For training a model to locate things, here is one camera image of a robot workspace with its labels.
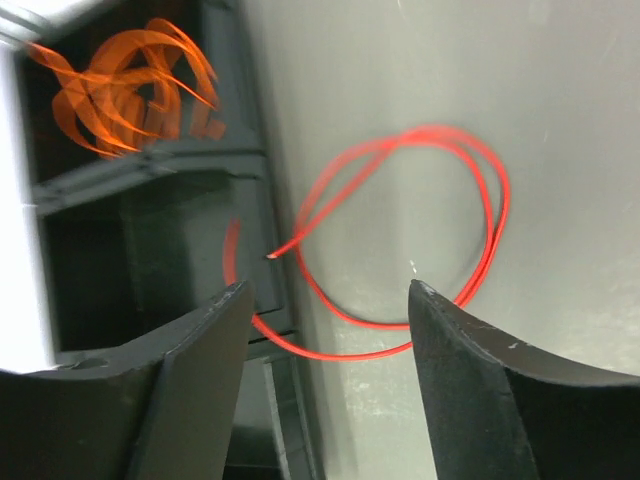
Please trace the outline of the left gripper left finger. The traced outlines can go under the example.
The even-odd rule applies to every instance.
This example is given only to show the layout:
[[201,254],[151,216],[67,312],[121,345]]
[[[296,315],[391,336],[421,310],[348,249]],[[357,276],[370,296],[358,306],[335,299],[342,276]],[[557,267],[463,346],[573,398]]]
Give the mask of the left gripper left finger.
[[1,375],[5,479],[219,479],[254,305],[202,307],[58,370]]

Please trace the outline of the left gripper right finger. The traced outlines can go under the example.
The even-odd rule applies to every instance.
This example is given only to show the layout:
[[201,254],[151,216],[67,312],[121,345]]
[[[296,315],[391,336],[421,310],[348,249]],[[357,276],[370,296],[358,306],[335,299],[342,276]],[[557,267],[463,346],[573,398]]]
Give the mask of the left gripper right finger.
[[413,354],[441,479],[635,479],[639,380],[537,348],[423,281]]

